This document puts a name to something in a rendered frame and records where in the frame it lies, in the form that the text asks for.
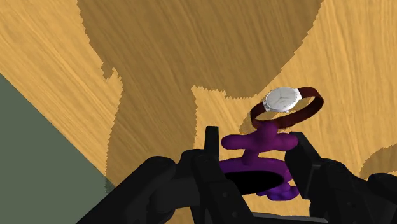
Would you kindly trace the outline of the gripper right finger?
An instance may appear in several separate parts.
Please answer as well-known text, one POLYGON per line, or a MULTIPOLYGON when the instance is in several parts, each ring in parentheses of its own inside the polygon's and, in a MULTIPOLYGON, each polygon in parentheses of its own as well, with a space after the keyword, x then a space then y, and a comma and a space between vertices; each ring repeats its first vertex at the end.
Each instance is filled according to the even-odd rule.
POLYGON ((375 173, 367 180, 343 163, 322 158, 301 132, 285 163, 311 216, 329 224, 397 224, 397 176, 375 173))

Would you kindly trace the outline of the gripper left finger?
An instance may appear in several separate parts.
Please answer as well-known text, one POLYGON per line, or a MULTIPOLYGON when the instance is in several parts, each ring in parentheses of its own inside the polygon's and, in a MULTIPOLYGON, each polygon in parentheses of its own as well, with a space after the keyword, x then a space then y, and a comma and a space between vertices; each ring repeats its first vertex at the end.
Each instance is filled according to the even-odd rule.
POLYGON ((194 224, 254 224, 236 185, 219 167, 219 129, 205 129, 204 148, 181 160, 150 157, 77 224, 166 224, 189 207, 194 224))

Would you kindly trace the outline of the purple figure-shaped holder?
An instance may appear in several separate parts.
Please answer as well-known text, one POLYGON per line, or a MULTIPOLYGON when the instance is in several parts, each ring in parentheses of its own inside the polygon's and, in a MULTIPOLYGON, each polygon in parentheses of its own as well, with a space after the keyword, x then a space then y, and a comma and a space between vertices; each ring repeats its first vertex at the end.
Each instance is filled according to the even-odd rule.
POLYGON ((219 162, 226 178, 233 181, 243 195, 257 194, 270 200, 291 200, 298 188, 291 186, 291 174, 284 161, 260 157, 262 152, 288 151, 298 144, 298 139, 288 133, 279 133, 272 123, 265 123, 250 134, 230 134, 221 140, 228 150, 243 149, 243 156, 219 162))

